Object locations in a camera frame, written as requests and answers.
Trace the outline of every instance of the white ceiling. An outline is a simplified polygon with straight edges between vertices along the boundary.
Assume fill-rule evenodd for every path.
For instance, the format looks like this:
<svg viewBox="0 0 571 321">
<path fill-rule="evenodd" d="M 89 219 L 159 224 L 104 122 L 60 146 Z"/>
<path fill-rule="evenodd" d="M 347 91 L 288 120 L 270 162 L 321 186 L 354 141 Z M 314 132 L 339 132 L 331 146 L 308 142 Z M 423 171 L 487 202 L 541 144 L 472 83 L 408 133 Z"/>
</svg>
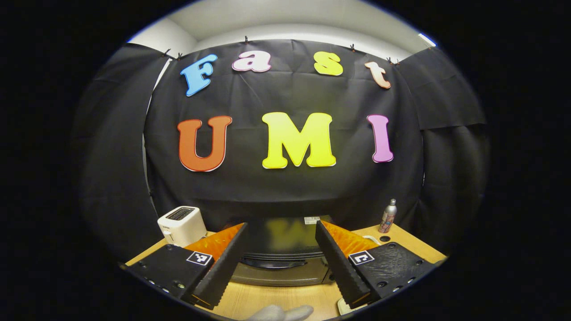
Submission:
<svg viewBox="0 0 571 321">
<path fill-rule="evenodd" d="M 246 27 L 303 23 L 355 31 L 410 53 L 428 47 L 419 31 L 360 0 L 202 0 L 167 18 L 199 42 Z"/>
</svg>

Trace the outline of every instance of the white glove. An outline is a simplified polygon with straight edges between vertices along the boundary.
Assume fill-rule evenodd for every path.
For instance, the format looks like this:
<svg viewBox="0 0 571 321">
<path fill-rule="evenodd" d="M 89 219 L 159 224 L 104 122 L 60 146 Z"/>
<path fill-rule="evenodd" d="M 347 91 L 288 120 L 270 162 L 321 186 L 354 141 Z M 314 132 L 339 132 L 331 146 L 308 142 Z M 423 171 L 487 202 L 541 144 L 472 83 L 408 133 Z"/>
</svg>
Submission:
<svg viewBox="0 0 571 321">
<path fill-rule="evenodd" d="M 245 321 L 302 321 L 313 313 L 312 306 L 300 306 L 288 311 L 272 304 L 254 313 Z"/>
</svg>

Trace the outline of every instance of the silver spray bottle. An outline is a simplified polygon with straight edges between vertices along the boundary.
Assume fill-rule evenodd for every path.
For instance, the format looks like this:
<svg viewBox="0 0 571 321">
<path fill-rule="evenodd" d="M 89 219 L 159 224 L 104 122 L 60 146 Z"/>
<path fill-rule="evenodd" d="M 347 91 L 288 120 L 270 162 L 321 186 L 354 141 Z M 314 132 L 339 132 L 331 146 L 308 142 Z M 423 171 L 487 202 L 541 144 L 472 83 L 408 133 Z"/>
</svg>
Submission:
<svg viewBox="0 0 571 321">
<path fill-rule="evenodd" d="M 383 213 L 383 221 L 379 226 L 379 232 L 386 233 L 392 226 L 392 222 L 395 220 L 396 215 L 396 200 L 391 199 L 391 203 L 387 208 L 385 208 L 385 213 Z"/>
</svg>

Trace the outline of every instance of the wooden tabletop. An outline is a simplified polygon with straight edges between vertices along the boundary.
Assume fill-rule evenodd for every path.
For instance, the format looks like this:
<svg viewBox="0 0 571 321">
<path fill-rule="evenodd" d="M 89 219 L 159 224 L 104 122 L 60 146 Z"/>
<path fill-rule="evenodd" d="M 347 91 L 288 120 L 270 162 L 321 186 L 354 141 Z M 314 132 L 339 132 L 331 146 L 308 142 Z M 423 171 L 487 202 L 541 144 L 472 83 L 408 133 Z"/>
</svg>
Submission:
<svg viewBox="0 0 571 321">
<path fill-rule="evenodd" d="M 401 244 L 430 263 L 441 264 L 446 260 L 444 254 L 417 239 L 396 224 L 393 224 L 389 232 L 385 234 L 379 233 L 378 227 L 371 226 L 353 232 L 361 236 L 370 235 L 377 240 L 381 236 L 388 236 L 391 238 L 390 241 Z M 140 261 L 165 244 L 167 244 L 167 241 L 162 239 L 126 264 L 130 266 Z M 306 320 L 321 321 L 339 316 L 337 307 L 339 299 L 341 299 L 341 292 L 339 292 L 336 283 L 300 287 L 265 287 L 229 282 L 218 306 L 212 311 L 204 310 L 227 318 L 244 320 L 270 304 L 278 305 L 286 311 L 306 304 L 313 307 L 313 313 Z"/>
</svg>

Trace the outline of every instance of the letter m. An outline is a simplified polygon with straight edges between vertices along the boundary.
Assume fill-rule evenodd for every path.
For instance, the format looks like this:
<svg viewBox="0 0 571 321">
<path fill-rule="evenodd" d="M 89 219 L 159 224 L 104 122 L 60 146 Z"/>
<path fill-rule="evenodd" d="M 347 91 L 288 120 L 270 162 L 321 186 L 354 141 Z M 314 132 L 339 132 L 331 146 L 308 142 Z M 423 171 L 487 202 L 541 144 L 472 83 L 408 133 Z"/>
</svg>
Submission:
<svg viewBox="0 0 571 321">
<path fill-rule="evenodd" d="M 307 118 L 301 132 L 297 130 L 286 113 L 268 113 L 262 116 L 268 124 L 268 158 L 262 161 L 264 168 L 285 168 L 287 159 L 282 156 L 282 146 L 295 166 L 300 166 L 307 148 L 311 153 L 307 158 L 310 167 L 327 167 L 336 163 L 331 154 L 328 114 L 313 113 Z"/>
</svg>

